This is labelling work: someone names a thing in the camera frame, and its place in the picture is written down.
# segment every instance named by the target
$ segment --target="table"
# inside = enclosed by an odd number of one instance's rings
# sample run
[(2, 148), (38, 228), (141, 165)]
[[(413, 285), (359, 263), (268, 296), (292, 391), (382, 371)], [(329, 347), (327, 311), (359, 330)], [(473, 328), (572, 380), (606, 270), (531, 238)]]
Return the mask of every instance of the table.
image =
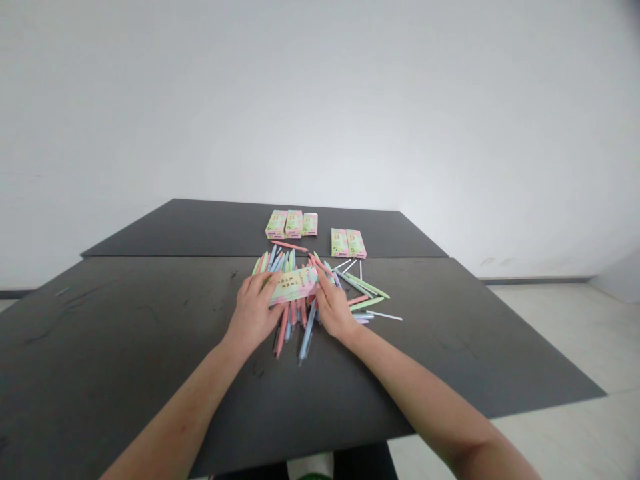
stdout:
[(398, 211), (264, 205), (174, 199), (88, 249), (84, 257), (259, 257), (273, 244), (265, 228), (273, 210), (318, 214), (318, 236), (288, 239), (321, 257), (331, 254), (331, 228), (360, 230), (369, 257), (446, 257)]
[[(92, 257), (2, 312), (0, 478), (97, 478), (222, 338), (254, 263)], [(456, 260), (364, 265), (365, 279), (391, 296), (375, 309), (404, 318), (376, 318), (369, 328), (486, 416), (605, 395)], [(276, 361), (272, 334), (252, 354), (193, 476), (413, 432), (376, 378), (321, 327), (298, 367), (300, 341), (298, 330)]]

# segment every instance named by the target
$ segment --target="pile of pens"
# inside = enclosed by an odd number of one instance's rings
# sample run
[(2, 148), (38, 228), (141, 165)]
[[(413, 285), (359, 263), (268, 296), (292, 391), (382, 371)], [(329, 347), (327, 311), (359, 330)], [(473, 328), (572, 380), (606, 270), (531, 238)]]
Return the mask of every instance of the pile of pens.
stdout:
[[(352, 312), (355, 312), (353, 316), (358, 321), (358, 323), (368, 323), (369, 320), (372, 320), (375, 315), (402, 320), (402, 318), (400, 317), (394, 317), (392, 315), (373, 312), (370, 310), (366, 310), (364, 312), (356, 312), (358, 310), (362, 310), (363, 308), (381, 302), (384, 299), (390, 298), (385, 292), (363, 280), (362, 260), (359, 261), (360, 276), (356, 277), (355, 275), (350, 274), (348, 270), (358, 262), (357, 259), (353, 261), (349, 259), (332, 270), (331, 266), (326, 261), (320, 260), (320, 257), (316, 252), (313, 252), (313, 254), (311, 254), (309, 253), (308, 249), (299, 247), (297, 245), (291, 245), (274, 240), (271, 240), (271, 242), (274, 244), (273, 250), (271, 251), (271, 253), (266, 251), (264, 255), (256, 260), (252, 275), (266, 271), (276, 272), (280, 270), (283, 273), (293, 271), (294, 269), (298, 268), (298, 266), (296, 265), (295, 252), (296, 250), (302, 251), (309, 255), (308, 262), (306, 264), (303, 263), (302, 268), (316, 267), (318, 270), (318, 275), (324, 273), (331, 280), (331, 282), (339, 288), (342, 288), (342, 284), (340, 282), (340, 279), (342, 279), (354, 289), (358, 290), (358, 292), (362, 293), (360, 297), (354, 298), (347, 302), (350, 310)], [(291, 250), (288, 252), (284, 252), (282, 250), (283, 247), (290, 248)], [(338, 270), (340, 267), (343, 267), (348, 263), (349, 265), (346, 266), (344, 270)], [(307, 315), (308, 305), (310, 305), (310, 311)], [(285, 308), (282, 313), (282, 318), (279, 322), (278, 328), (276, 329), (276, 334), (273, 342), (273, 352), (276, 359), (280, 358), (283, 344), (290, 340), (293, 334), (293, 330), (298, 325), (302, 325), (302, 328), (304, 328), (305, 332), (300, 352), (298, 354), (299, 365), (302, 364), (302, 361), (307, 358), (307, 354), (309, 353), (309, 346), (311, 344), (311, 338), (313, 337), (313, 324), (314, 320), (316, 319), (319, 323), (321, 322), (321, 319), (318, 315), (315, 295), (310, 295), (308, 297), (286, 302)]]

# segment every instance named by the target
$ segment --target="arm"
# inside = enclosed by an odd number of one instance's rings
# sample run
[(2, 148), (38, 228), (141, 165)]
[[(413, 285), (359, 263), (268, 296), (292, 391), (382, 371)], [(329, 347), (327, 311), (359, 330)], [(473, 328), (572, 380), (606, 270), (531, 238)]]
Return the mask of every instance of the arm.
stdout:
[[(262, 285), (271, 279), (262, 289)], [(240, 368), (273, 330), (282, 305), (269, 311), (280, 272), (244, 280), (224, 339), (102, 475), (102, 480), (186, 479), (211, 418)]]
[(342, 290), (320, 275), (318, 306), (330, 335), (380, 380), (413, 428), (458, 479), (539, 479), (480, 412), (418, 362), (358, 324)]

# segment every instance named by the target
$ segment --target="white floor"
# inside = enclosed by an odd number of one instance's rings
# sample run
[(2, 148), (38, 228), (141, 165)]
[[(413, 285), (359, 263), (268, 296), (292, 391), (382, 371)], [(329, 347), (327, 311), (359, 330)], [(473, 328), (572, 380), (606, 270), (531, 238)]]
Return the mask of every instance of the white floor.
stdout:
[(17, 300), (0, 300), (0, 311), (12, 306)]
[[(491, 290), (609, 394), (494, 424), (544, 479), (640, 479), (640, 305), (586, 284)], [(400, 480), (453, 479), (416, 435), (389, 448)]]

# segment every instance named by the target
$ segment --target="white wall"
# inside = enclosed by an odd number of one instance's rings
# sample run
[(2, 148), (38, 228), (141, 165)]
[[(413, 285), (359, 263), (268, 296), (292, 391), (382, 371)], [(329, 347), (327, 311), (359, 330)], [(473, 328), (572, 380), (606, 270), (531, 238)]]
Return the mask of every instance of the white wall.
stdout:
[(627, 303), (640, 303), (640, 249), (604, 269), (590, 284)]
[(172, 197), (401, 209), (478, 276), (597, 273), (640, 243), (632, 13), (4, 1), (0, 289)]

